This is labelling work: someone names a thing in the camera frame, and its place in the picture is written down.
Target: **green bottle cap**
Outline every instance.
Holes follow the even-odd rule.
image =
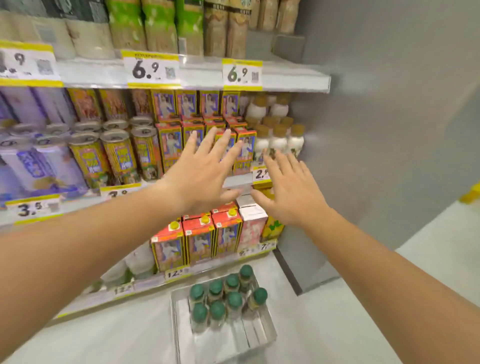
[[[190,298],[194,301],[197,301],[202,298],[204,295],[204,287],[201,284],[194,284],[190,288]]]
[[[239,276],[235,273],[229,274],[227,277],[227,286],[230,288],[236,288],[239,285]]]
[[[193,320],[197,324],[205,322],[207,319],[208,310],[203,303],[196,303],[193,307]]]
[[[257,288],[255,291],[253,291],[253,299],[259,306],[265,303],[267,297],[268,293],[265,288]]]
[[[241,294],[238,292],[230,292],[227,297],[228,305],[233,309],[238,309],[242,305]]]
[[[215,301],[210,305],[210,315],[212,319],[220,321],[225,316],[225,306],[219,301]]]
[[[253,268],[252,266],[245,264],[240,268],[240,275],[242,278],[245,279],[250,279],[251,276],[253,276]]]
[[[209,291],[211,294],[218,295],[222,292],[222,280],[216,279],[210,283]]]

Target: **white floor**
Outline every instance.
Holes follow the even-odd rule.
[[[454,203],[398,251],[480,305],[479,221],[480,202]],[[271,292],[278,339],[249,363],[400,363],[343,280],[296,297],[272,254],[252,266]],[[169,325],[158,293],[47,328],[6,362],[170,364]]]

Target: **bottle with green cap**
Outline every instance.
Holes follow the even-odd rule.
[[[203,303],[196,303],[192,310],[192,331],[199,334],[208,327],[208,309]]]
[[[238,292],[230,292],[227,295],[227,317],[229,320],[236,320],[241,316],[243,300]]]
[[[265,288],[257,288],[254,290],[247,299],[247,304],[243,308],[245,315],[254,314],[260,307],[262,307],[268,297],[267,290]]]
[[[205,303],[205,289],[201,284],[194,284],[190,288],[190,294],[188,296],[190,301],[190,308],[194,307],[197,303]]]
[[[238,292],[240,288],[240,281],[238,274],[232,273],[227,276],[223,284],[225,295],[228,295],[230,292]]]
[[[212,304],[215,301],[221,301],[223,297],[223,283],[221,279],[216,279],[208,286],[208,304]]]
[[[224,322],[225,305],[220,301],[215,301],[210,305],[210,328],[220,328]]]
[[[253,280],[252,266],[245,264],[240,268],[240,292],[247,293]]]

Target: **store shelf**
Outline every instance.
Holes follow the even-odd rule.
[[[122,60],[86,60],[58,62],[66,87],[127,88]],[[185,89],[219,90],[223,88],[220,58],[180,56],[181,86]],[[292,92],[329,92],[330,76],[315,66],[291,63],[275,57],[263,63],[263,90]]]
[[[225,179],[223,183],[224,188],[234,189],[241,188],[247,194],[250,191],[250,186],[252,185],[252,174],[247,173],[240,176],[231,176]],[[142,182],[143,187],[147,187],[151,182]],[[60,210],[52,212],[52,215],[56,214],[66,214],[82,208],[93,206],[99,204],[100,202],[105,201],[101,196],[98,196],[92,192],[87,193],[85,196],[76,199],[76,200],[64,200],[60,203]],[[6,225],[12,225],[15,222],[19,221],[20,218],[7,210],[0,211],[0,227]]]
[[[104,305],[119,303],[127,297],[132,297],[140,293],[151,291],[153,289],[185,281],[187,278],[193,275],[205,273],[219,267],[224,267],[239,260],[243,261],[246,259],[258,257],[260,255],[264,256],[273,249],[275,249],[275,247],[276,241],[275,245],[269,245],[269,247],[263,251],[253,250],[252,252],[248,252],[246,255],[242,256],[240,254],[230,254],[223,258],[211,259],[206,262],[189,267],[189,275],[169,281],[165,281],[165,276],[163,273],[157,273],[151,278],[133,281],[131,283],[123,285],[129,285],[129,291],[127,293],[118,293],[118,290],[116,289],[117,287],[111,289],[106,289],[105,287],[102,287],[102,289],[98,292],[82,294],[81,296],[73,300],[67,307],[61,310],[53,320],[55,321],[69,315],[81,313],[82,311],[98,308]]]

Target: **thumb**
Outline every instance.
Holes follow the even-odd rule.
[[[258,203],[268,215],[271,215],[271,211],[274,207],[275,202],[273,202],[271,199],[269,199],[267,196],[257,190],[252,190],[250,194],[252,195],[255,202]]]
[[[235,201],[238,196],[240,196],[242,189],[228,190],[222,192],[220,195],[220,203],[222,205],[228,204],[229,202]]]

